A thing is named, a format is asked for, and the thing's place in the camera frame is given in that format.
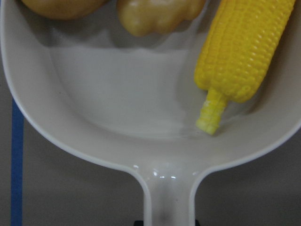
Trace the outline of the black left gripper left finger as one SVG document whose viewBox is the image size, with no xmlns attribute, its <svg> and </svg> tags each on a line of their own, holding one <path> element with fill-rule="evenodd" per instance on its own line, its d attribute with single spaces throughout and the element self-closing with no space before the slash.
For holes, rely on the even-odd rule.
<svg viewBox="0 0 301 226">
<path fill-rule="evenodd" d="M 136 220 L 134 222 L 134 226 L 144 226 L 144 221 L 143 220 Z"/>
</svg>

